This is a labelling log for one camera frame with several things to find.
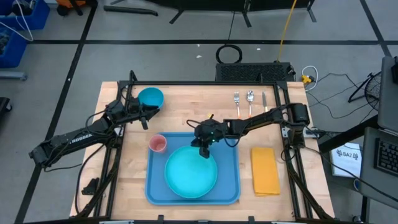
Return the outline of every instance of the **keyboard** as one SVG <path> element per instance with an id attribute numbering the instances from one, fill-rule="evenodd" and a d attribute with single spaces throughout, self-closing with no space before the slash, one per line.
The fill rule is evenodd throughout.
<path id="1" fill-rule="evenodd" d="M 376 139 L 374 168 L 398 177 L 398 146 Z"/>

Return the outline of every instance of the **white wire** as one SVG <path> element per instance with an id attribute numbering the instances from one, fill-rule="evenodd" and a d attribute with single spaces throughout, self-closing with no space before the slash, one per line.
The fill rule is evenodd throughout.
<path id="1" fill-rule="evenodd" d="M 25 39 L 25 40 L 27 40 L 27 41 L 29 41 L 29 42 L 32 42 L 32 41 L 33 41 L 33 35 L 32 35 L 32 33 L 31 33 L 30 29 L 29 29 L 29 26 L 28 26 L 27 23 L 26 23 L 25 16 L 24 16 L 24 12 L 22 12 L 22 8 L 21 8 L 21 5 L 19 4 L 19 1 L 18 1 L 18 0 L 16 0 L 16 3 L 17 3 L 17 5 L 18 5 L 18 7 L 19 7 L 19 10 L 21 11 L 21 16 L 22 16 L 22 19 L 24 20 L 25 25 L 26 25 L 26 28 L 27 28 L 27 30 L 28 30 L 28 32 L 29 32 L 30 39 L 28 39 L 27 37 L 25 37 L 25 36 L 23 36 L 22 34 L 18 33 L 18 31 L 16 31 L 16 30 L 14 30 L 13 28 L 11 28 L 11 27 L 5 25 L 5 24 L 2 23 L 2 22 L 0 22 L 0 24 L 3 25 L 3 26 L 5 26 L 5 27 L 7 27 L 8 29 L 14 31 L 16 34 L 20 35 L 23 39 Z M 17 19 L 17 16 L 15 16 L 15 18 L 16 18 L 18 24 L 20 25 L 20 27 L 21 27 L 22 29 L 25 30 L 25 27 L 21 26 L 21 24 L 19 23 L 19 21 L 18 21 L 18 19 Z"/>
<path id="2" fill-rule="evenodd" d="M 313 87 L 305 90 L 305 91 L 310 91 L 310 90 L 314 89 L 318 83 L 318 70 L 317 70 L 317 68 L 315 68 L 315 66 L 312 66 L 312 65 L 306 66 L 303 68 L 303 70 L 301 70 L 301 76 L 304 75 L 304 70 L 306 70 L 307 68 L 313 68 L 315 70 L 315 84 Z"/>

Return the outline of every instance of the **teal plate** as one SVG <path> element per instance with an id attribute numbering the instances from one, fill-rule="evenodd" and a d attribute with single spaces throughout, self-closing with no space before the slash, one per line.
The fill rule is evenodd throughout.
<path id="1" fill-rule="evenodd" d="M 205 159 L 197 147 L 177 149 L 166 162 L 165 179 L 174 193 L 184 198 L 207 194 L 217 181 L 217 164 L 213 156 Z"/>

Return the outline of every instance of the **orange napkin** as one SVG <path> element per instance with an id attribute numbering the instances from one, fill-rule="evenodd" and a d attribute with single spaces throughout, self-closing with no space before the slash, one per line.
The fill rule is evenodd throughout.
<path id="1" fill-rule="evenodd" d="M 251 150 L 251 165 L 256 196 L 279 195 L 279 178 L 274 150 L 254 147 Z"/>

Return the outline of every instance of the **wooden table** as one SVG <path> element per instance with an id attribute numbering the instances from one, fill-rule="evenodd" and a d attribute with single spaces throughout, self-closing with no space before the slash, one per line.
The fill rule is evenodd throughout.
<path id="1" fill-rule="evenodd" d="M 288 83 L 290 101 L 308 104 L 302 83 Z M 98 98 L 96 112 L 116 98 L 116 82 L 104 82 Z M 133 87 L 132 95 L 147 86 Z M 156 220 L 164 215 L 165 220 L 248 220 L 254 216 L 256 221 L 289 221 L 292 216 L 292 199 L 289 189 L 288 173 L 285 163 L 280 158 L 282 138 L 279 125 L 273 124 L 251 131 L 240 141 L 239 171 L 241 178 L 241 196 L 232 205 L 223 206 L 155 206 L 145 196 L 145 179 L 147 168 L 147 148 L 151 136 L 161 131 L 193 131 L 185 121 L 208 119 L 207 114 L 213 113 L 214 119 L 236 118 L 236 105 L 233 101 L 234 91 L 240 92 L 241 115 L 248 117 L 249 105 L 246 101 L 248 90 L 254 91 L 252 104 L 253 115 L 263 113 L 262 91 L 266 91 L 268 108 L 275 108 L 274 91 L 271 86 L 156 86 L 165 95 L 161 111 L 149 121 L 149 129 L 143 130 L 140 122 L 126 126 L 118 182 L 113 203 L 112 219 Z M 283 93 L 280 91 L 281 102 L 284 104 Z M 314 139 L 306 139 L 308 147 L 318 149 Z M 98 147 L 86 149 L 84 160 Z M 271 147 L 275 150 L 275 159 L 280 182 L 280 195 L 256 197 L 252 185 L 251 149 L 255 146 Z M 78 204 L 80 210 L 88 203 L 91 196 L 80 193 L 83 187 L 95 177 L 101 176 L 105 150 L 100 150 L 86 165 L 80 179 Z M 334 216 L 328 185 L 323 171 L 322 161 L 318 154 L 302 149 L 303 167 L 309 191 L 325 211 Z M 301 216 L 305 217 L 303 197 L 297 188 Z M 101 214 L 105 214 L 108 194 L 105 193 Z M 75 214 L 72 206 L 71 215 Z"/>

